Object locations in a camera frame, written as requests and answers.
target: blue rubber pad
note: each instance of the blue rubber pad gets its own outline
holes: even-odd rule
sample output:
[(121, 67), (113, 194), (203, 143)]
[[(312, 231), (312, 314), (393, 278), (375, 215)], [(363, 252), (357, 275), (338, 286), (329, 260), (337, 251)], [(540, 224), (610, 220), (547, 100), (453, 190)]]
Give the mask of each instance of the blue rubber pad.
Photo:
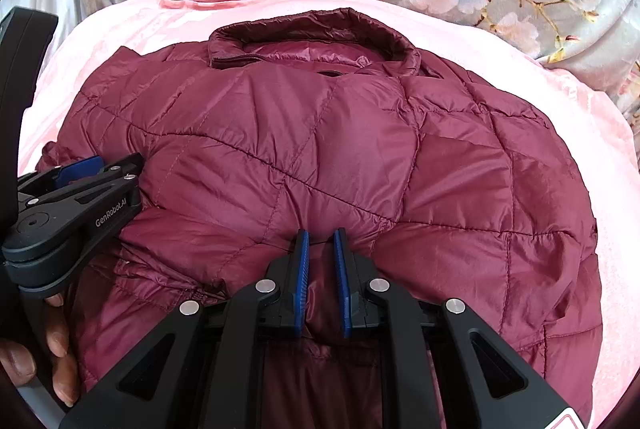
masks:
[(351, 336), (351, 295), (347, 282), (347, 269), (344, 266), (344, 254), (340, 242), (340, 232), (334, 232), (335, 273), (338, 279), (338, 299), (340, 300), (340, 317), (342, 333), (348, 339)]
[(55, 180), (56, 189), (60, 189), (75, 180), (95, 176), (103, 167), (104, 161), (99, 156), (92, 156), (91, 158), (86, 158), (75, 164), (63, 167)]
[(309, 277), (309, 233), (302, 236), (302, 250), (300, 251), (300, 268), (296, 281), (296, 296), (294, 298), (294, 326), (296, 335), (302, 335), (302, 325), (305, 322), (306, 287)]

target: sticker with red outline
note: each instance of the sticker with red outline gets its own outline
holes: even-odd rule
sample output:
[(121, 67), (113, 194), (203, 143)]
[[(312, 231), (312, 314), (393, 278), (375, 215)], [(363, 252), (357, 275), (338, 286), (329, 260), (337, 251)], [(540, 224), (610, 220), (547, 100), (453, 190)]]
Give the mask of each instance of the sticker with red outline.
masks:
[(584, 429), (575, 411), (567, 407), (545, 429)]

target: pink towel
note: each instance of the pink towel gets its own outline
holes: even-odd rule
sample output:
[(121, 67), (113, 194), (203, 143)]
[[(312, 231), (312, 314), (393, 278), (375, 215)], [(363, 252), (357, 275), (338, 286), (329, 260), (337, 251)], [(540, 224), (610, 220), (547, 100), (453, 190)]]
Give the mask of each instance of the pink towel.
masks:
[(640, 176), (629, 126), (615, 105), (564, 70), (545, 70), (488, 32), (375, 0), (129, 0), (83, 21), (38, 81), (22, 124), (18, 170), (31, 170), (55, 140), (87, 76), (122, 45), (140, 54), (203, 41), (238, 21), (351, 6), (395, 28), (417, 47), (478, 73), (531, 102), (553, 122), (580, 168), (598, 221), (603, 343), (593, 381), (597, 427), (640, 366)]

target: silver screw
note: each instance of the silver screw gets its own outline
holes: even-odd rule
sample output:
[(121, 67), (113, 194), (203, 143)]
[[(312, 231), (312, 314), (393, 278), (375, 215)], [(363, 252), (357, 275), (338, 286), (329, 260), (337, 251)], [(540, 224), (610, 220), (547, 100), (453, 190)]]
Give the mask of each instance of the silver screw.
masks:
[(185, 301), (180, 305), (182, 315), (193, 315), (198, 310), (200, 310), (200, 305), (196, 301)]
[(372, 279), (369, 281), (369, 286), (374, 292), (386, 292), (389, 290), (389, 282), (386, 279)]
[(274, 281), (271, 281), (271, 279), (260, 279), (260, 281), (255, 284), (255, 289), (263, 294), (268, 294), (276, 290), (276, 284)]
[(460, 299), (449, 299), (445, 305), (452, 314), (462, 314), (465, 311), (465, 304)]

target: human hand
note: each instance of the human hand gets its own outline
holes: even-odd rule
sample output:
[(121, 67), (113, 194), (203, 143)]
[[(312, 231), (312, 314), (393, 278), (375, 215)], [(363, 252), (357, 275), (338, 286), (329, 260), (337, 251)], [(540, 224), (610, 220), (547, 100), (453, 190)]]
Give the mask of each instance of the human hand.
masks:
[[(43, 304), (44, 330), (53, 364), (53, 389), (67, 406), (78, 399), (78, 363), (69, 350), (69, 328), (62, 309), (64, 298), (56, 294)], [(36, 362), (21, 344), (0, 339), (0, 364), (16, 386), (25, 385), (36, 374)]]

